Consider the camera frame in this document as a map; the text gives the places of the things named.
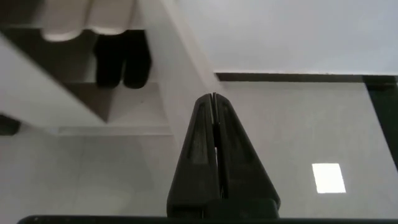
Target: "white wall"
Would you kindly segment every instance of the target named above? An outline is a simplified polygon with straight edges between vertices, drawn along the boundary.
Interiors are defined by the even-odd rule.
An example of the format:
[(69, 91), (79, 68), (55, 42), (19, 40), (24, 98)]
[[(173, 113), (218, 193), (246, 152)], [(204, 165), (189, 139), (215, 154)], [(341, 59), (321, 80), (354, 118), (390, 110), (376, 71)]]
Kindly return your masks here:
[(398, 73), (396, 0), (178, 0), (216, 72)]

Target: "white shelf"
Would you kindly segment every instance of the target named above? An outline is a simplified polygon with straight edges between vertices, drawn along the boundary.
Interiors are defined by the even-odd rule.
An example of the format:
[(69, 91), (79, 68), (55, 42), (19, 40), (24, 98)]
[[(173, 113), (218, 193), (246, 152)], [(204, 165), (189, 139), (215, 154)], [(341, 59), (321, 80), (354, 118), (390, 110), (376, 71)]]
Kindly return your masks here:
[[(0, 1), (0, 27), (43, 28), (45, 0), (1, 0)], [(141, 14), (138, 7), (134, 7), (130, 30), (143, 29)]]
[[(61, 83), (94, 83), (96, 59), (93, 47), (97, 35), (84, 31), (67, 42), (48, 42), (35, 29), (3, 29), (2, 33), (29, 58)], [(150, 73), (148, 83), (157, 78)]]
[(171, 136), (169, 127), (67, 127), (47, 128), (56, 136)]
[(171, 135), (159, 88), (148, 83), (133, 90), (121, 85), (114, 90), (90, 84), (71, 84), (67, 88), (106, 122), (96, 126), (46, 128), (61, 136)]

